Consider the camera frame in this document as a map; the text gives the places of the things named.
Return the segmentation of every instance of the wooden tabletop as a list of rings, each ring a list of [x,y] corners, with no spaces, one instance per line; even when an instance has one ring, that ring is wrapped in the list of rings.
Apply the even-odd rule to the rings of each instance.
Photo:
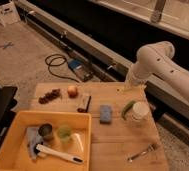
[[[70,99],[67,87],[76,85],[79,96]],[[40,83],[37,85],[31,102],[31,110],[76,112],[82,93],[90,93],[89,113],[92,115],[91,171],[144,171],[169,170],[163,146],[160,142],[151,112],[141,122],[131,119],[131,110],[127,121],[121,118],[123,107],[131,100],[147,102],[144,88],[137,87],[123,91],[124,84],[112,83]],[[60,88],[62,98],[48,104],[39,104],[38,98],[52,89]],[[112,122],[100,124],[100,105],[110,105]],[[159,148],[145,156],[127,162],[127,158],[145,149],[150,143],[157,143]]]

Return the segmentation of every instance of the paper cup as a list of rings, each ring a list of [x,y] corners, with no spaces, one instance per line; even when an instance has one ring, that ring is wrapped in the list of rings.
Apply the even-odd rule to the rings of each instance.
[[[149,106],[145,102],[136,102],[132,107],[132,118],[141,121],[149,112]]]

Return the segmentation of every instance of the floor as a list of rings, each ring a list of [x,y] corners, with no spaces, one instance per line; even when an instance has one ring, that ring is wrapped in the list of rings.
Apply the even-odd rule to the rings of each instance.
[[[1,45],[12,42],[3,49]],[[63,52],[39,35],[24,22],[2,27],[0,25],[0,85],[18,87],[15,111],[28,109],[35,86],[39,82],[67,82],[49,74],[45,57]],[[54,70],[57,74],[76,78],[63,65]],[[164,115],[156,124],[171,171],[189,171],[189,130]]]

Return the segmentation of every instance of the orange plastic bin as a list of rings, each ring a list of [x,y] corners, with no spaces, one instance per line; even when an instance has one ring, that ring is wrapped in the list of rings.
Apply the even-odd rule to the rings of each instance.
[[[83,164],[75,164],[55,156],[37,158],[33,161],[28,153],[26,128],[50,123],[53,126],[54,139],[51,148],[61,152],[80,156]],[[57,129],[67,124],[72,128],[72,141],[60,142]],[[91,145],[91,115],[62,112],[19,112],[0,149],[0,171],[88,171]]]

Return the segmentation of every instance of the gray sponge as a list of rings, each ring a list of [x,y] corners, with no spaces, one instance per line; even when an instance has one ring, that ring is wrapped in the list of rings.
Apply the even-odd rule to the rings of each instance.
[[[100,106],[100,123],[111,123],[112,109],[109,105]]]

